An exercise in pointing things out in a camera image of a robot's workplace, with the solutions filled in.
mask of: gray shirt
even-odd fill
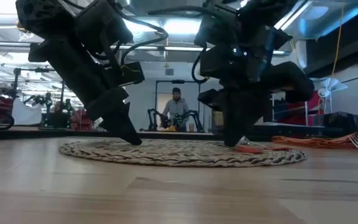
[[[189,106],[187,105],[185,99],[180,98],[178,101],[175,101],[173,99],[168,101],[167,105],[165,106],[164,112],[162,114],[166,116],[168,115],[169,112],[170,120],[173,122],[173,119],[175,118],[175,114],[182,115],[187,111],[189,111]],[[189,121],[189,117],[183,120],[183,124],[186,124],[188,121]]]

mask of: white fan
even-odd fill
[[[314,81],[315,89],[318,90],[317,93],[323,100],[324,113],[326,112],[326,102],[329,97],[330,113],[333,112],[332,104],[332,92],[341,91],[348,88],[347,85],[341,83],[336,78],[311,78]]]

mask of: yellow object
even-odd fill
[[[341,25],[339,26],[338,42],[337,42],[337,44],[336,44],[336,55],[335,55],[335,61],[334,61],[333,72],[332,72],[332,74],[331,74],[331,79],[330,79],[330,81],[329,81],[329,85],[328,85],[328,86],[331,86],[331,82],[333,81],[334,74],[335,74],[336,62],[338,61],[339,47],[340,47],[341,36],[342,36],[342,25],[343,25],[342,23],[343,23],[344,12],[345,12],[345,0],[342,0]]]
[[[170,126],[168,129],[163,131],[177,131],[177,129],[174,126]]]
[[[132,72],[140,72],[139,70],[132,70],[131,68],[129,68],[129,67],[126,66],[126,65],[121,66],[121,68],[126,68],[126,69],[128,69],[128,70],[130,70],[130,71],[132,71]]]

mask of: black beanie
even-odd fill
[[[172,90],[172,93],[180,93],[180,89],[178,87],[175,87],[173,90]]]

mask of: orange object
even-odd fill
[[[272,141],[279,144],[287,144],[291,146],[312,147],[318,149],[357,149],[351,141],[351,137],[357,136],[358,133],[350,134],[336,139],[310,138],[296,139],[284,136],[274,136]]]

